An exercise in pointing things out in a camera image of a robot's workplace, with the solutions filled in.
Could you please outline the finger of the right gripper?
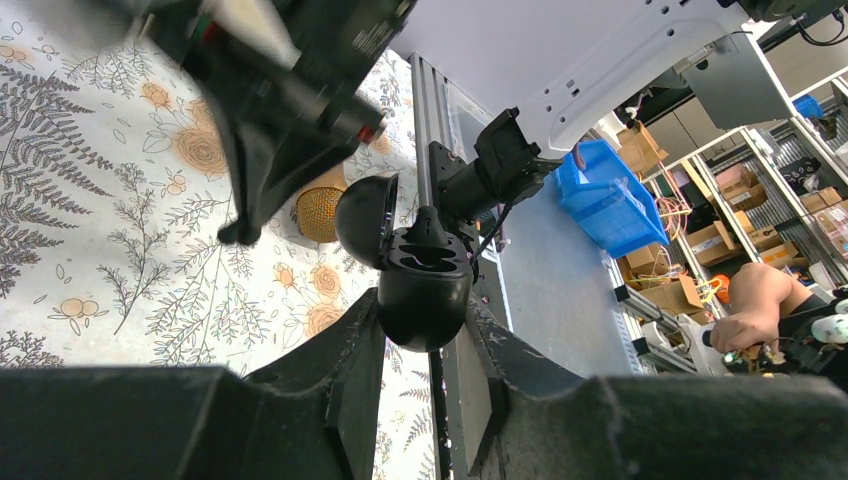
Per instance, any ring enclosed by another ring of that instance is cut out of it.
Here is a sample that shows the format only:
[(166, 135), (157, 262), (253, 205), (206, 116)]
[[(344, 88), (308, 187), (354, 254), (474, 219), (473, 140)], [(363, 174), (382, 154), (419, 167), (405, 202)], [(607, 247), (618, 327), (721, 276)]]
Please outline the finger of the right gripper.
[(226, 245), (256, 243), (262, 227), (307, 183), (345, 159), (345, 143), (284, 106), (217, 104), (236, 219), (222, 227)]

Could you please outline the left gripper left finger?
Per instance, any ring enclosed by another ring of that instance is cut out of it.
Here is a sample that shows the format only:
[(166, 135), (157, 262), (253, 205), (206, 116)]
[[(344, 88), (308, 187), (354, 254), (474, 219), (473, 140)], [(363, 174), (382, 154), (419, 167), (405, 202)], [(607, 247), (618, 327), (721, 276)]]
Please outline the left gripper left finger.
[(225, 367), (5, 369), (5, 479), (368, 479), (385, 335), (375, 289), (239, 377)]

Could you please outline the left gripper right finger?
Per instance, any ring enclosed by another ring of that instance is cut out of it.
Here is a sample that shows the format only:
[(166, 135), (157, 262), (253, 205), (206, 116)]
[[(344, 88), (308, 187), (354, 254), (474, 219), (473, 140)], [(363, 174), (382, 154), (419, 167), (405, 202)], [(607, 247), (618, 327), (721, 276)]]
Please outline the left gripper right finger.
[(479, 479), (843, 479), (847, 397), (820, 377), (584, 379), (476, 299), (462, 338), (466, 462)]

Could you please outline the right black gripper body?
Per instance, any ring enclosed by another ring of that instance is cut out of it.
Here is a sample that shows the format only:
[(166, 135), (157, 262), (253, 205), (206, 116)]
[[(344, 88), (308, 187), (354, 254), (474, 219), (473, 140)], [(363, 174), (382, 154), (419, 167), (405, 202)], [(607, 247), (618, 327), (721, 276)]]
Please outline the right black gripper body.
[(202, 90), (172, 146), (193, 168), (243, 163), (255, 133), (293, 169), (379, 140), (385, 118), (360, 92), (410, 1), (153, 1), (146, 37)]

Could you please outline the black oval earbud case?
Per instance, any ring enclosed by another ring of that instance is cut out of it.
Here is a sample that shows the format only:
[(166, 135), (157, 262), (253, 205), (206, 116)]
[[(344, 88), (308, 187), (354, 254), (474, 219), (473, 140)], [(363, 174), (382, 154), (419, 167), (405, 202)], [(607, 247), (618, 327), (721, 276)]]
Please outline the black oval earbud case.
[(387, 337), (415, 352), (436, 351), (465, 321), (473, 282), (467, 251), (447, 233), (446, 248), (413, 245), (394, 226), (399, 176), (381, 174), (349, 186), (336, 207), (343, 249), (379, 272), (377, 317)]

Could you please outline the black earbud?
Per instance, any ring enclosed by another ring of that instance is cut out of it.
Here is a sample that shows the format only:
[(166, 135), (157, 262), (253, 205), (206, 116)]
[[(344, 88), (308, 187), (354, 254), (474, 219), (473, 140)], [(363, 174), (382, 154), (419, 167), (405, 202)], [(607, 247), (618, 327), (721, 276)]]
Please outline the black earbud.
[(418, 208), (415, 222), (402, 237), (406, 242), (418, 246), (446, 248), (449, 245), (438, 210), (429, 205)]

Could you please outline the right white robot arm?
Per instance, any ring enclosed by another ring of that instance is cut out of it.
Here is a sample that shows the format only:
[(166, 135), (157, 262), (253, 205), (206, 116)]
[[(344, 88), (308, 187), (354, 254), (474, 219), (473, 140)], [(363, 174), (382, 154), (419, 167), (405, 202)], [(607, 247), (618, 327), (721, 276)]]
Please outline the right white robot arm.
[[(358, 88), (404, 29), (411, 1), (103, 1), (200, 87), (223, 141), (237, 216), (219, 233), (249, 246), (308, 182), (371, 143), (383, 115)], [(460, 36), (486, 80), (505, 71), (504, 113), (485, 155), (550, 160), (686, 54), (758, 16), (746, 1), (487, 2)]]

